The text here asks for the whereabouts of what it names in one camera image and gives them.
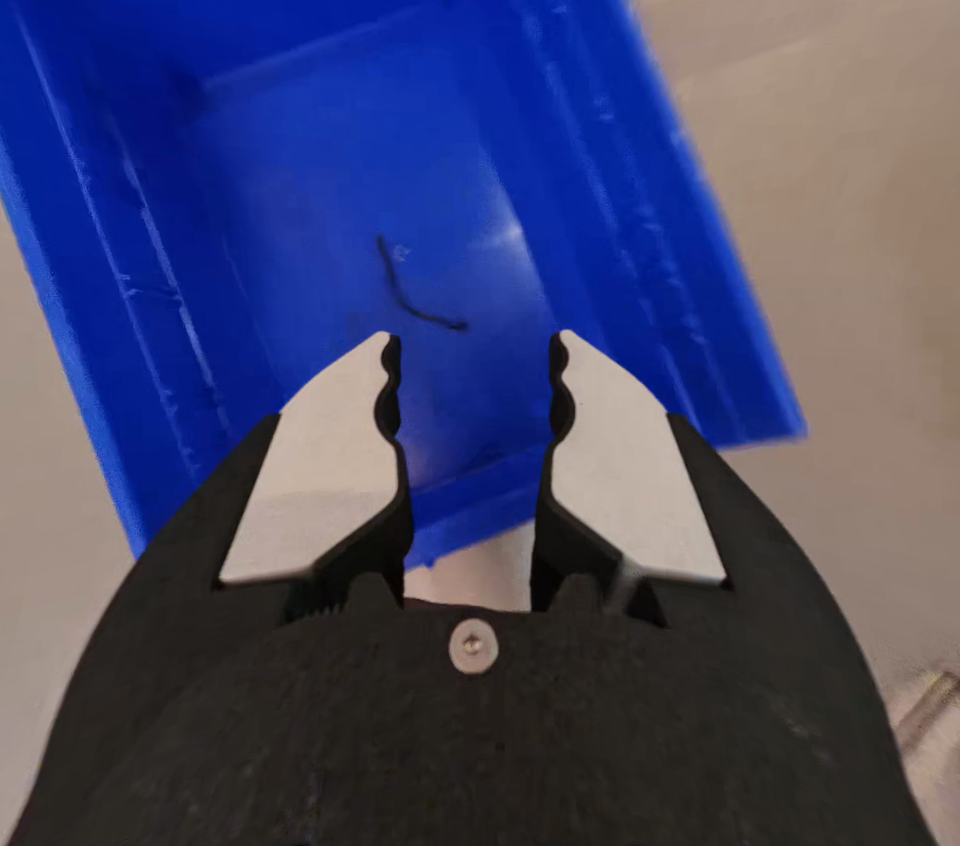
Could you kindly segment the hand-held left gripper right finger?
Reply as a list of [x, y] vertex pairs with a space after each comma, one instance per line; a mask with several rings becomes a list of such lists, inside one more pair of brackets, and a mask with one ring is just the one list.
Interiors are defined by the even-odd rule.
[[719, 588], [727, 577], [666, 407], [569, 329], [549, 345], [552, 440], [535, 510], [533, 587], [586, 574]]

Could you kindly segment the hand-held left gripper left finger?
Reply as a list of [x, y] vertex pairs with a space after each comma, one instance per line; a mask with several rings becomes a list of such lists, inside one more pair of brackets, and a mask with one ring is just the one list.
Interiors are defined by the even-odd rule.
[[219, 580], [314, 577], [347, 588], [381, 572], [403, 587], [413, 541], [402, 445], [402, 343], [376, 332], [282, 408]]

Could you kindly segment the thin black twist tie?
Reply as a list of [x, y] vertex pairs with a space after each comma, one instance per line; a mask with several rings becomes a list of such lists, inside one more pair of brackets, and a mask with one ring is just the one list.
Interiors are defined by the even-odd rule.
[[404, 290], [394, 264], [393, 253], [382, 234], [375, 238], [376, 248], [383, 263], [387, 287], [394, 303], [407, 315], [415, 320], [432, 324], [450, 332], [463, 333], [470, 329], [470, 324], [464, 320], [453, 320], [448, 317], [427, 313], [414, 305]]

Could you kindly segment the blue plastic bin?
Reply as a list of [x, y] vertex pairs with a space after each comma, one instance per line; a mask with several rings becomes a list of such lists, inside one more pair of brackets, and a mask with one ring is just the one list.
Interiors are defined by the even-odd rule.
[[533, 517], [560, 330], [716, 448], [807, 431], [627, 0], [2, 0], [1, 53], [2, 200], [135, 556], [379, 330], [411, 566]]

